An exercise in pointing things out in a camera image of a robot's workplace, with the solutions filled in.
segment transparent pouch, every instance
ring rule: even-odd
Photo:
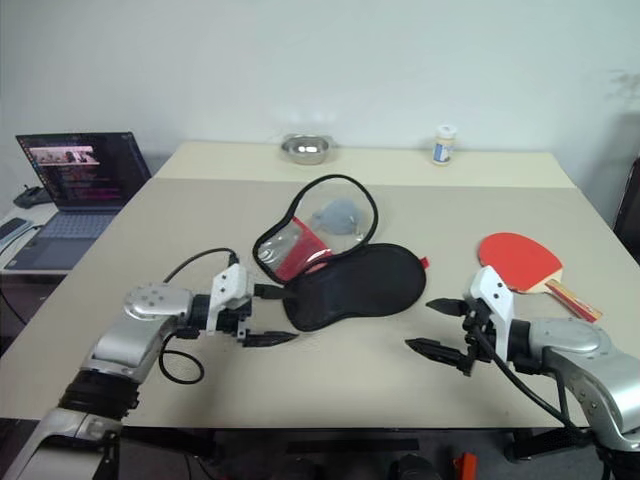
[[[346,175],[306,185],[285,216],[258,238],[253,256],[274,281],[286,283],[368,243],[378,224],[369,192]]]

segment black chair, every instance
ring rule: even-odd
[[[640,158],[629,172],[613,232],[640,264]]]

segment metal bowl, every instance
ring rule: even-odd
[[[288,135],[280,148],[296,163],[317,165],[327,158],[331,142],[320,135]]]

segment beige table surface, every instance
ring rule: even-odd
[[[118,316],[125,293],[138,284],[160,280],[189,255],[232,246],[264,280],[250,257],[251,246],[281,217],[303,183],[166,177],[153,179],[129,203],[2,358],[0,416],[39,418],[54,406],[92,342]],[[600,325],[620,348],[640,356],[640,269],[570,182],[553,188],[369,187],[381,216],[374,241],[402,244],[431,262],[419,302],[393,317],[343,320],[268,349],[243,349],[222,335],[175,341],[178,348],[203,361],[204,381],[175,385],[154,367],[141,388],[141,405],[127,423],[555,425],[495,366],[478,364],[473,376],[465,378],[452,367],[420,357],[403,342],[425,336],[464,346],[461,322],[427,309],[424,303],[460,296],[478,268],[478,242],[502,230],[533,236],[554,250],[565,262],[566,284],[605,312]],[[225,260],[203,259],[174,283],[207,292]],[[521,318],[567,316],[544,294],[518,296],[516,313]],[[251,327],[293,330],[281,305],[263,300],[254,303]],[[536,391],[554,399],[551,380],[525,378]],[[572,401],[571,408],[575,420],[584,422],[577,403]]]
[[[338,148],[320,165],[298,165],[277,145],[185,142],[155,178],[308,182],[329,173],[367,185],[575,188],[550,153],[455,152],[446,166],[430,150]]]

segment bottle label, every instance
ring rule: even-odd
[[[442,145],[437,143],[433,149],[433,161],[436,163],[447,163],[451,160],[453,153],[453,145]]]

